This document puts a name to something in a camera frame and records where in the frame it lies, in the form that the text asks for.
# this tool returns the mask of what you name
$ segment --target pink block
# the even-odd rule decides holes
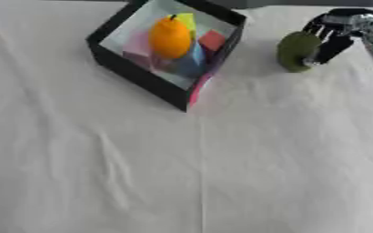
[[[146,69],[151,68],[153,59],[147,31],[137,32],[130,36],[123,47],[123,57]]]
[[[224,36],[210,30],[199,38],[199,44],[204,48],[207,58],[212,58],[217,50],[225,43]]]

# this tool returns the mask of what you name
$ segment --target black box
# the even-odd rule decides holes
[[[166,2],[163,3],[159,3],[159,1],[157,1],[157,3],[150,3],[152,1],[157,0],[142,0],[126,5],[122,10],[112,16],[106,23],[100,26],[92,35],[90,35],[87,38],[87,43],[96,62],[99,65],[112,70],[116,74],[143,87],[156,96],[163,98],[179,109],[187,111],[187,109],[197,101],[200,88],[212,75],[215,74],[217,69],[221,67],[230,52],[240,41],[246,18],[239,13],[204,0],[166,0]],[[174,2],[174,5],[167,6],[168,2]],[[137,18],[142,18],[145,16],[146,14],[142,15],[140,10],[141,8],[144,12],[152,12],[156,11],[154,7],[160,7],[160,4],[165,4],[164,7],[169,7],[169,10],[172,12],[180,10],[185,11],[183,7],[188,7],[197,12],[201,12],[202,17],[205,18],[206,21],[215,22],[214,20],[218,20],[220,22],[219,24],[231,25],[230,28],[227,29],[229,36],[227,36],[226,42],[217,51],[210,64],[206,66],[205,70],[200,72],[200,74],[198,74],[196,77],[192,78],[190,85],[180,87],[179,85],[174,84],[172,81],[168,81],[162,76],[153,74],[153,72],[150,72],[149,70],[136,65],[132,61],[123,58],[118,52],[113,51],[113,49],[109,49],[106,48],[106,46],[101,45],[103,43],[106,45],[108,43],[114,43],[112,42],[112,39],[115,38],[110,37],[113,33],[116,33],[119,36],[126,36],[126,32],[120,34],[120,28],[118,27],[126,24],[126,26],[122,26],[124,28],[123,30],[125,31],[126,27],[126,29],[128,29],[128,27],[130,27],[134,21],[138,20]],[[137,15],[137,17],[135,17],[134,15],[138,10],[140,10],[140,13]]]

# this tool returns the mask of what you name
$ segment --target red cube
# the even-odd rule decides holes
[[[208,31],[199,38],[199,44],[204,49],[208,61],[210,61],[225,41],[225,37],[214,30]]]

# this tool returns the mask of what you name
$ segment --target yellow block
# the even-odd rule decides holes
[[[194,20],[194,14],[192,13],[180,13],[176,14],[176,19],[181,21],[186,25],[186,27],[191,32],[191,38],[195,39],[197,25],[195,24]]]

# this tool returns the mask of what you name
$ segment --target white tablecloth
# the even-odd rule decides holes
[[[122,6],[0,3],[0,233],[373,232],[373,61],[275,61],[327,8],[242,11],[185,114],[94,62],[85,38]]]

